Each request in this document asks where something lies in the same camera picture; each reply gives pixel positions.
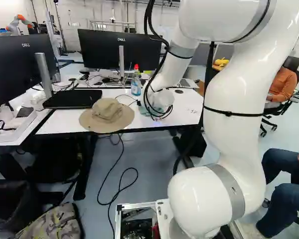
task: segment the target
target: tan hat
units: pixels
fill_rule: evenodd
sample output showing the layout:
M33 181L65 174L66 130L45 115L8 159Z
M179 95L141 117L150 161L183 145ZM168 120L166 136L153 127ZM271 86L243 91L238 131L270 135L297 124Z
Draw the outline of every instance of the tan hat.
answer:
M115 99L102 98L91 109L84 111L79 122L86 130L112 133L124 129L134 119L134 111Z

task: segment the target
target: laptop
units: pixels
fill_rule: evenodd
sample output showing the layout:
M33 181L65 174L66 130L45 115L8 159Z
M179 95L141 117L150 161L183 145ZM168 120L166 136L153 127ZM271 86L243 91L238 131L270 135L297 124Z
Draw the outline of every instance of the laptop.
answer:
M59 91L42 105L46 109L88 109L102 97L101 90Z

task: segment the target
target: water bottle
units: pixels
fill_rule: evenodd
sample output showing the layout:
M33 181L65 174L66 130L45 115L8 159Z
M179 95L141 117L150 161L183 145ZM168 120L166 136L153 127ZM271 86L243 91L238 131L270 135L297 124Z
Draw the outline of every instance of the water bottle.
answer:
M141 74L139 71L139 65L136 64L134 66L134 73L133 73L133 78L131 81L131 93L134 96L140 96L141 90L142 90Z

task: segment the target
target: gray ring band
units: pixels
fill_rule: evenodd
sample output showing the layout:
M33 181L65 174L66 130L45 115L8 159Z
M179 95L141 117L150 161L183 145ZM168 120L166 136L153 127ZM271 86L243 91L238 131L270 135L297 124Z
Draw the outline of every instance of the gray ring band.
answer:
M277 0L260 0L257 11L246 29L244 29L242 33L240 33L234 39L226 42L245 42L261 32L274 13L276 1Z
M196 48L195 49L184 48L184 47L178 46L175 42L171 41L169 44L169 51L176 56L192 57L196 51Z
M237 181L226 168L219 164L206 165L207 168L212 170L222 181L227 190L232 207L232 221L241 218L245 213L245 198L244 194L239 187Z

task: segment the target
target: hat brim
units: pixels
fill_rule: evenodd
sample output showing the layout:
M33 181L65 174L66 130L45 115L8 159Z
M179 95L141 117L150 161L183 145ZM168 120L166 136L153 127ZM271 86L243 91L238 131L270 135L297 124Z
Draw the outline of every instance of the hat brim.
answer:
M113 133L124 129L134 120L134 111L126 106L122 105L122 116L118 118L117 121L112 123L100 122L93 119L92 109L85 110L80 118L80 125L88 131L93 131L95 133Z

